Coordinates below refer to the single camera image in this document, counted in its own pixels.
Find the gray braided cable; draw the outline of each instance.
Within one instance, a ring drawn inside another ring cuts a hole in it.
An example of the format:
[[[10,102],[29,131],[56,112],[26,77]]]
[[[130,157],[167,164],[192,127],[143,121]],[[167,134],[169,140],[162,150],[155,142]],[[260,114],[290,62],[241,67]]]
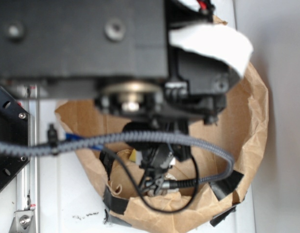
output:
[[[196,146],[208,150],[227,161],[227,167],[224,172],[200,178],[199,183],[214,182],[227,178],[233,172],[233,166],[235,163],[234,158],[230,153],[207,141],[179,133],[166,133],[155,131],[130,131],[83,138],[77,141],[63,141],[58,144],[57,151],[59,153],[65,153],[68,151],[91,148],[98,145],[117,142],[154,142],[169,143],[183,146]],[[25,147],[0,142],[0,154],[18,157],[45,156],[52,154],[52,148],[48,145]]]

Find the black tape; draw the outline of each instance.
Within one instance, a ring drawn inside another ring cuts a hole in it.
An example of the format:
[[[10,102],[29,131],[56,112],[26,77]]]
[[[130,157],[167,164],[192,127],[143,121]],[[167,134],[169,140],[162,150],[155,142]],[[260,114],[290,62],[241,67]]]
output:
[[[230,214],[236,211],[236,206],[233,206],[232,208],[228,209],[227,211],[223,212],[222,214],[214,217],[211,221],[210,224],[215,227],[217,226],[220,222],[226,219],[226,217]]]
[[[239,185],[244,175],[237,171],[233,171],[232,174],[224,180],[210,182],[209,185],[212,188],[217,199],[220,201],[227,195],[231,194]]]
[[[105,203],[106,207],[113,212],[123,215],[127,205],[128,205],[128,200],[127,199],[121,199],[121,198],[116,198],[112,196],[110,190],[108,187],[106,187],[105,193],[104,193],[104,200],[103,202]]]
[[[124,220],[121,220],[120,218],[115,217],[112,214],[110,214],[110,210],[105,209],[105,214],[106,214],[106,217],[104,219],[104,224],[106,224],[107,222],[111,222],[111,223],[118,224],[118,225],[121,225],[121,226],[131,227],[131,225],[129,223],[127,223]]]
[[[102,150],[100,152],[100,157],[99,157],[100,161],[102,162],[103,166],[106,169],[106,173],[107,173],[107,177],[110,180],[110,174],[112,171],[112,166],[114,163],[114,158],[112,158],[111,156],[109,156],[108,153],[106,153],[104,150]]]

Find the white wall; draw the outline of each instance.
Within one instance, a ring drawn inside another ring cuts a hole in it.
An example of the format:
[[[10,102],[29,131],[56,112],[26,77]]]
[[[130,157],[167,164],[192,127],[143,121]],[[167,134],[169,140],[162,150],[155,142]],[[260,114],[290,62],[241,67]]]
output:
[[[253,183],[256,231],[300,233],[300,0],[234,3],[270,90],[268,144]]]

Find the white paper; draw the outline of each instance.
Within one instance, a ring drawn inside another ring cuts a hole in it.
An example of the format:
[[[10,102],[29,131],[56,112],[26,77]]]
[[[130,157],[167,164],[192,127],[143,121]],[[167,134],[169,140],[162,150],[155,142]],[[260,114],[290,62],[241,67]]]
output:
[[[241,78],[253,52],[247,37],[221,24],[196,24],[170,30],[169,40],[174,47],[226,63]]]

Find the black cable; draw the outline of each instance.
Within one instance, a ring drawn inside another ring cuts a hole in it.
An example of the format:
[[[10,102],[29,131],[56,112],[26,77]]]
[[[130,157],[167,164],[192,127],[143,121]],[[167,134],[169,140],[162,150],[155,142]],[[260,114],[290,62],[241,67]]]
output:
[[[128,170],[128,168],[125,166],[125,163],[124,161],[115,153],[113,152],[112,150],[108,149],[108,148],[105,148],[104,147],[104,151],[106,151],[111,157],[113,157],[114,159],[116,159],[120,165],[124,168],[124,171],[126,172],[127,176],[129,177],[132,185],[134,186],[138,196],[141,198],[142,202],[151,210],[153,211],[156,211],[156,212],[159,212],[159,213],[163,213],[163,214],[176,214],[176,213],[179,213],[183,210],[185,210],[186,208],[188,208],[192,202],[194,201],[196,195],[197,195],[197,191],[198,191],[198,179],[199,179],[199,171],[198,171],[198,166],[197,166],[197,162],[195,160],[195,158],[193,156],[191,156],[191,159],[192,159],[192,162],[194,164],[194,167],[195,167],[195,173],[196,173],[196,178],[195,178],[195,186],[194,186],[194,191],[192,193],[192,197],[191,199],[188,201],[188,203],[181,207],[180,209],[177,209],[177,210],[174,210],[174,211],[165,211],[165,210],[160,210],[160,209],[157,209],[157,208],[154,208],[153,206],[151,206],[143,197],[141,191],[139,190],[138,188],[138,185],[135,181],[135,179],[132,177],[130,171]]]

